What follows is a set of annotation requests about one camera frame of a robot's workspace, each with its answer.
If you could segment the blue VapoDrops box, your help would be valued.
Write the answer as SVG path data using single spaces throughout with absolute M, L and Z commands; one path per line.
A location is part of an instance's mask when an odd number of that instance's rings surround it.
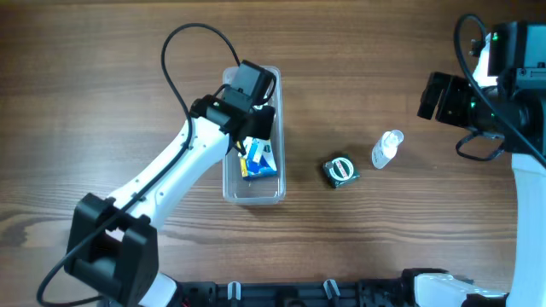
M 245 155 L 239 153 L 241 174 L 244 180 L 253 180 L 260 177 L 277 175 L 277 167 L 270 140 L 265 140 L 263 156 L 258 164 L 246 161 Z

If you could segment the small white bottle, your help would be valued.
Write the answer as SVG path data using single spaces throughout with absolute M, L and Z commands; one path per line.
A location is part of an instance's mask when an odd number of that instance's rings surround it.
M 386 131 L 374 145 L 371 154 L 372 164 L 376 169 L 383 169 L 396 155 L 398 146 L 404 141 L 400 130 Z

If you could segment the green square packet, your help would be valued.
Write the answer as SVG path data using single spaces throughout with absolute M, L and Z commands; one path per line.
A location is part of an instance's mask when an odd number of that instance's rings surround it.
M 332 188 L 340 188 L 360 177 L 360 172 L 347 154 L 326 161 L 322 171 Z

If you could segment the white Panadol box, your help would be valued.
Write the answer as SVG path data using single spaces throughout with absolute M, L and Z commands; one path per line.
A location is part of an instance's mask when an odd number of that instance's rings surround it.
M 246 154 L 244 156 L 246 161 L 251 161 L 254 164 L 258 164 L 263 156 L 265 140 L 249 136 L 245 139 L 243 145 L 246 150 Z

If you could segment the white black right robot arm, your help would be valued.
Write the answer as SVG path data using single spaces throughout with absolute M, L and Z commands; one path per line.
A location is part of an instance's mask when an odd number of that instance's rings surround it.
M 414 306 L 545 304 L 545 25 L 513 21 L 486 29 L 475 14 L 456 22 L 462 75 L 431 73 L 418 116 L 468 130 L 457 144 L 498 139 L 483 158 L 512 156 L 517 196 L 514 276 L 508 293 L 486 290 L 441 269 L 407 269 Z

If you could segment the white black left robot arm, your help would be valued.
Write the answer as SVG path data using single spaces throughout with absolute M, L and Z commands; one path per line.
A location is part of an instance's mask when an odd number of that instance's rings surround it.
M 195 182 L 245 137 L 268 136 L 281 98 L 262 108 L 223 85 L 184 108 L 178 136 L 137 177 L 106 199 L 87 194 L 76 206 L 66 256 L 58 266 L 121 306 L 181 304 L 180 286 L 160 273 L 157 231 Z

